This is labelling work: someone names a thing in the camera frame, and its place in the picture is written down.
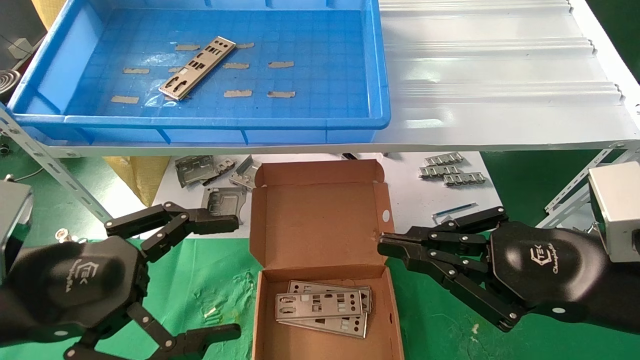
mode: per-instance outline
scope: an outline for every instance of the stamped metal plate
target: stamped metal plate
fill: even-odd
[[[312,320],[284,320],[280,323],[304,329],[330,332],[364,339],[367,336],[367,313],[348,318],[320,318]]]
[[[182,69],[160,86],[163,94],[176,100],[182,100],[191,89],[202,80],[222,59],[233,51],[236,43],[222,37],[216,37],[202,51],[191,59]]]
[[[276,295],[276,320],[362,316],[359,290]]]
[[[348,286],[337,286],[329,284],[319,284],[317,282],[306,281],[289,281],[290,293],[324,293],[327,291],[353,291],[360,290],[360,298],[362,299],[362,311],[370,313],[373,308],[373,298],[371,297],[371,288],[368,286],[356,286],[350,288]]]

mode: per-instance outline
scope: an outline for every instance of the metal frame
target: metal frame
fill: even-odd
[[[581,180],[589,175],[589,169],[598,166],[604,158],[611,153],[611,150],[603,150],[596,155],[583,169],[563,188],[554,199],[545,206],[548,216],[544,218],[536,227],[552,228],[556,227],[566,218],[568,218],[575,210],[581,208],[589,202],[589,184],[585,183],[576,192],[567,197],[569,193],[575,190]],[[628,161],[637,161],[640,158],[640,147],[636,149],[628,149],[617,159],[612,161],[614,164],[625,163]]]

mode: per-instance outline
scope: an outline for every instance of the white corrugated panel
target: white corrugated panel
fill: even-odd
[[[380,8],[393,117],[376,143],[569,149],[639,138],[637,83],[617,69],[620,57],[584,0],[381,0]]]

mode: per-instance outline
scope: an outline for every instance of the small metal part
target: small metal part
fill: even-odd
[[[373,298],[371,296],[371,289],[368,286],[358,286],[358,287],[350,287],[350,286],[337,286],[337,285],[328,285],[328,284],[318,284],[316,282],[305,282],[305,281],[289,281],[289,292],[290,293],[323,293],[326,291],[353,291],[360,290],[362,293],[362,311],[365,313],[370,313],[373,308]]]
[[[276,295],[276,320],[362,316],[360,290]]]
[[[460,174],[460,170],[454,165],[443,165],[439,167],[420,167],[418,177],[421,179],[432,179],[443,177],[444,175]]]
[[[296,96],[295,91],[270,91],[267,93],[268,97],[281,97],[284,99],[288,99]]]
[[[449,215],[449,214],[453,214],[453,213],[457,213],[459,211],[462,210],[466,210],[468,208],[473,208],[474,206],[477,206],[476,202],[472,202],[471,204],[466,204],[466,205],[460,205],[460,206],[456,206],[455,208],[451,208],[451,209],[447,209],[447,210],[443,210],[443,211],[439,211],[435,214],[433,214],[431,216],[431,219],[433,220],[433,222],[438,225],[438,222],[436,221],[436,219],[438,217],[442,217],[444,215]]]
[[[187,45],[187,44],[176,45],[175,46],[175,50],[176,51],[195,51],[195,50],[200,50],[200,46],[199,45]]]
[[[111,98],[111,102],[121,102],[122,104],[137,104],[140,100],[137,96],[120,96],[115,95]]]
[[[211,215],[235,215],[240,219],[240,210],[246,202],[246,188],[206,188],[202,197],[202,208]]]
[[[216,37],[213,41],[191,59],[181,70],[160,86],[159,90],[176,100],[182,100],[191,89],[200,82],[222,59],[233,49],[236,43],[225,38]]]
[[[461,163],[464,160],[462,155],[459,152],[450,152],[448,154],[442,154],[438,156],[432,156],[430,158],[424,159],[424,164],[428,167],[432,166],[440,166],[440,165],[451,165],[456,163]]]
[[[253,95],[251,90],[227,90],[225,91],[225,97],[249,97]]]
[[[330,332],[332,334],[352,336],[364,339],[367,337],[367,313],[362,316],[344,318],[320,318],[312,320],[281,320],[285,325],[304,329]]]
[[[126,67],[122,69],[122,74],[148,74],[149,69],[135,69],[132,67]]]
[[[175,169],[178,173],[178,182],[181,187],[196,181],[216,179],[231,170],[235,165],[236,163],[228,158],[215,163],[211,155],[186,156],[175,161]]]
[[[232,184],[245,186],[249,191],[255,189],[255,173],[262,166],[262,163],[255,161],[251,155],[249,155],[240,165],[238,165],[236,171],[231,174],[229,181]]]
[[[269,67],[272,69],[285,69],[292,66],[293,61],[272,61],[269,63]]]
[[[69,234],[69,230],[67,230],[65,228],[62,228],[62,229],[56,231],[55,237],[56,237],[56,240],[59,243],[65,243],[65,242],[73,241],[71,239],[71,234]]]
[[[248,63],[225,63],[224,65],[222,65],[223,68],[225,69],[249,69],[249,64]]]
[[[469,184],[484,184],[486,178],[481,172],[470,172],[468,174],[457,175],[444,175],[444,185],[456,186],[456,185],[469,185]]]

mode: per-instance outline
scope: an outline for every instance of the green surface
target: green surface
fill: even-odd
[[[503,204],[513,220],[535,225],[544,205],[597,151],[489,152],[483,159]],[[69,161],[70,169],[100,200],[127,192],[101,159]],[[0,174],[17,176],[37,169],[19,149],[0,161]],[[78,235],[104,235],[91,214],[46,173],[25,181],[36,196],[34,226],[27,243],[50,243],[60,227]],[[139,206],[121,202],[119,210]],[[485,322],[425,275],[407,272],[402,263],[388,262],[396,289],[407,360],[468,359],[621,359],[637,357],[640,336],[592,325],[555,322],[538,315],[525,317],[508,334]],[[246,240],[189,240],[150,266],[149,296],[144,305],[173,333],[219,323],[240,323],[240,340],[213,346],[206,359],[249,359],[255,279],[259,265]],[[473,332],[477,324],[477,334]],[[0,359],[59,360],[72,341],[29,344],[0,350]],[[155,346],[137,325],[129,324],[99,350],[145,359]]]

